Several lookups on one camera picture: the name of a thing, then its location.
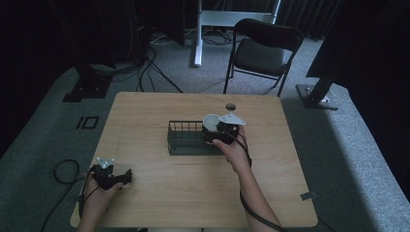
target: dark curtain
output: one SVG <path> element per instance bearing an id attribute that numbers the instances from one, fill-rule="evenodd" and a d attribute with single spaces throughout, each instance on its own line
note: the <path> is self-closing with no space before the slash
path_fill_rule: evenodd
<path id="1" fill-rule="evenodd" d="M 202 1 L 202 9 L 233 12 L 269 13 L 272 11 L 272 0 L 206 0 Z"/>
<path id="2" fill-rule="evenodd" d="M 299 29 L 306 37 L 326 37 L 343 0 L 281 0 L 276 24 Z"/>
<path id="3" fill-rule="evenodd" d="M 0 157 L 70 61 L 47 1 L 0 1 Z"/>
<path id="4" fill-rule="evenodd" d="M 405 0 L 346 0 L 307 74 L 328 78 L 338 67 L 335 83 L 349 90 L 407 198 L 409 15 L 410 2 Z"/>

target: black wire basket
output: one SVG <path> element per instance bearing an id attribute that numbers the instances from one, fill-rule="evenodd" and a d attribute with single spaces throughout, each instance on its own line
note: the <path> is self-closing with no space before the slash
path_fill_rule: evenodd
<path id="1" fill-rule="evenodd" d="M 218 147 L 205 142 L 202 121 L 169 121 L 168 150 L 171 156 L 223 155 Z"/>

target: white desk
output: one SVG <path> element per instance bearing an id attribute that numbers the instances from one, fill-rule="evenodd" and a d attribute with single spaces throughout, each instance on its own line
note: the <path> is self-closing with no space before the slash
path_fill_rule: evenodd
<path id="1" fill-rule="evenodd" d="M 220 12 L 202 11 L 202 0 L 198 0 L 198 35 L 196 38 L 195 62 L 197 67 L 202 63 L 202 26 L 235 26 L 243 18 L 253 18 L 261 21 L 275 23 L 278 14 L 280 0 L 274 0 L 275 4 L 271 13 L 245 13 L 245 12 Z"/>

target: wire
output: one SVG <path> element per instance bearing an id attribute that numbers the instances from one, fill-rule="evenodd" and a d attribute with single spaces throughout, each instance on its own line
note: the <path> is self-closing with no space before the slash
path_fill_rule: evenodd
<path id="1" fill-rule="evenodd" d="M 79 195 L 79 198 L 78 198 L 78 214 L 80 218 L 82 216 L 82 209 L 84 208 L 84 204 L 85 204 L 84 196 L 85 196 L 85 191 L 88 189 L 88 180 L 90 178 L 90 174 L 91 174 L 91 168 L 87 172 L 87 176 L 85 177 L 84 184 L 82 185 L 81 194 Z"/>
<path id="2" fill-rule="evenodd" d="M 330 231 L 336 232 L 336 230 L 334 230 L 334 229 L 332 228 L 332 226 L 330 226 L 328 223 L 326 223 L 326 221 L 324 221 L 322 218 L 320 218 L 320 217 L 317 217 L 317 218 L 318 218 L 319 221 L 322 222 L 326 227 L 328 227 L 328 229 L 329 229 Z"/>
<path id="3" fill-rule="evenodd" d="M 59 169 L 59 167 L 66 162 L 71 162 L 75 164 L 75 175 L 73 176 L 73 179 L 71 181 L 62 181 L 61 179 L 58 178 L 57 176 L 57 171 Z M 74 159 L 65 159 L 62 160 L 60 162 L 58 162 L 57 164 L 55 164 L 54 166 L 54 171 L 53 171 L 53 176 L 54 179 L 62 184 L 62 185 L 70 185 L 70 187 L 66 190 L 66 192 L 64 193 L 64 195 L 60 198 L 60 200 L 54 205 L 54 207 L 51 209 L 50 213 L 48 214 L 48 216 L 45 218 L 42 229 L 40 231 L 44 231 L 45 230 L 45 226 L 47 225 L 51 215 L 54 213 L 54 211 L 57 209 L 57 207 L 61 204 L 61 202 L 64 200 L 64 198 L 66 198 L 66 196 L 69 194 L 70 190 L 72 189 L 73 185 L 75 183 L 77 183 L 78 181 L 83 180 L 83 178 L 78 178 L 78 174 L 79 174 L 79 164 L 77 161 L 75 161 Z"/>
<path id="4" fill-rule="evenodd" d="M 157 41 L 160 41 L 162 39 L 167 39 L 168 41 L 166 43 L 157 43 Z M 171 40 L 169 37 L 167 37 L 166 35 L 161 35 L 159 37 L 157 37 L 156 39 L 153 39 L 150 44 L 155 44 L 155 45 L 167 45 L 167 44 L 172 44 L 174 43 L 173 40 Z"/>
<path id="5" fill-rule="evenodd" d="M 239 139 L 238 139 L 237 137 L 233 136 L 228 130 L 226 130 L 225 127 L 223 127 L 223 131 L 226 132 L 226 134 L 228 134 L 231 138 L 233 138 L 233 139 L 244 149 L 245 153 L 246 153 L 247 156 L 248 156 L 249 166 L 252 167 L 252 159 L 251 159 L 250 156 L 249 156 L 248 144 L 247 144 L 247 141 L 245 140 L 245 137 L 244 137 L 243 135 L 241 135 L 240 133 L 238 133 L 238 135 L 240 135 L 240 136 L 244 139 L 244 142 L 245 142 L 245 145 L 244 145 L 241 141 L 239 141 Z M 274 223 L 271 222 L 271 221 L 268 221 L 267 219 L 265 219 L 265 218 L 259 216 L 257 213 L 255 213 L 255 212 L 249 207 L 247 201 L 245 200 L 244 196 L 242 195 L 242 193 L 241 193 L 240 191 L 239 191 L 239 196 L 240 196 L 240 198 L 241 198 L 241 203 L 242 203 L 242 205 L 244 206 L 245 210 L 246 210 L 251 216 L 253 216 L 253 217 L 256 218 L 257 220 L 259 220 L 260 222 L 264 223 L 265 225 L 267 225 L 267 226 L 269 226 L 269 227 L 271 227 L 271 228 L 273 228 L 273 229 L 276 229 L 276 230 L 279 231 L 279 232 L 285 232 L 285 231 L 286 231 L 286 230 L 283 229 L 282 227 L 280 227 L 280 226 L 274 224 Z"/>
<path id="6" fill-rule="evenodd" d="M 206 38 L 203 38 L 202 40 L 206 43 L 206 44 L 212 44 L 212 45 L 227 45 L 227 44 L 232 44 L 232 38 L 226 34 L 226 33 L 222 33 L 221 31 L 215 31 L 215 33 L 217 33 L 217 36 L 220 36 L 223 38 L 223 42 L 217 42 L 217 41 L 213 41 L 213 40 L 209 40 Z"/>
<path id="7" fill-rule="evenodd" d="M 150 67 L 150 69 L 148 70 L 148 77 L 150 78 L 151 86 L 153 87 L 153 92 L 155 93 L 156 89 L 155 89 L 155 84 L 154 84 L 153 77 L 151 76 L 151 69 L 152 68 Z"/>
<path id="8" fill-rule="evenodd" d="M 221 1 L 223 1 L 223 5 L 222 5 L 222 9 L 221 9 L 221 11 L 223 11 L 223 10 L 224 10 L 226 1 L 225 1 L 225 0 L 220 0 L 220 1 L 217 3 L 217 5 L 214 7 L 214 9 L 213 9 L 212 11 L 214 11 L 214 10 L 216 10 L 216 9 L 217 9 L 217 7 L 220 5 L 220 2 L 221 2 Z"/>
<path id="9" fill-rule="evenodd" d="M 88 200 L 88 197 L 90 197 L 97 189 L 99 189 L 100 188 L 100 186 L 97 186 L 96 188 L 94 188 L 91 192 L 90 192 L 90 194 L 88 194 L 87 195 L 87 197 L 85 197 L 85 200 L 84 200 L 84 202 L 83 202 L 83 204 L 85 204 L 85 202 Z"/>
<path id="10" fill-rule="evenodd" d="M 142 64 L 143 63 L 141 63 L 140 60 L 133 60 L 132 64 L 130 64 L 129 66 L 126 66 L 122 69 L 119 69 L 119 70 L 104 71 L 104 70 L 100 70 L 98 68 L 93 68 L 93 70 L 97 74 L 107 74 L 107 75 L 128 74 L 128 73 L 134 73 L 135 70 L 137 70 L 138 68 L 140 68 L 142 66 Z"/>
<path id="11" fill-rule="evenodd" d="M 183 91 L 168 76 L 166 76 L 165 73 L 163 73 L 162 70 L 154 63 L 155 59 L 157 58 L 157 52 L 151 46 L 149 46 L 149 48 L 154 52 L 154 58 L 150 59 L 150 58 L 148 58 L 148 56 L 145 57 L 145 59 L 148 60 L 148 65 L 144 68 L 141 75 L 138 77 L 138 85 L 136 86 L 135 92 L 138 92 L 138 88 L 141 88 L 141 91 L 145 92 L 144 87 L 142 86 L 142 78 L 143 78 L 145 72 L 151 66 L 154 66 L 155 70 L 157 72 L 159 72 L 162 75 L 162 77 L 165 78 L 175 89 L 177 89 L 179 93 L 183 93 Z M 151 75 L 149 75 L 149 76 L 150 76 L 151 84 L 153 85 L 153 89 L 155 91 L 154 82 L 152 80 Z"/>
<path id="12" fill-rule="evenodd" d="M 140 71 L 141 71 L 141 70 L 138 70 L 137 72 L 132 73 L 132 74 L 130 74 L 130 76 L 127 76 L 127 77 L 125 77 L 125 78 L 123 78 L 123 79 L 113 79 L 111 82 L 112 82 L 112 83 L 118 83 L 118 82 L 122 82 L 122 81 L 125 81 L 125 80 L 128 80 L 128 79 L 131 79 L 131 78 L 133 78 L 134 76 L 138 75 Z"/>

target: desk leg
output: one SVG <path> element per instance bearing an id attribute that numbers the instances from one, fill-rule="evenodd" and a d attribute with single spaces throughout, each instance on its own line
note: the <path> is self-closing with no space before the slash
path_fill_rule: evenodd
<path id="1" fill-rule="evenodd" d="M 202 0 L 198 0 L 198 25 L 197 25 L 197 36 L 196 36 L 196 51 L 195 51 L 195 65 L 197 67 L 201 66 L 202 63 Z"/>

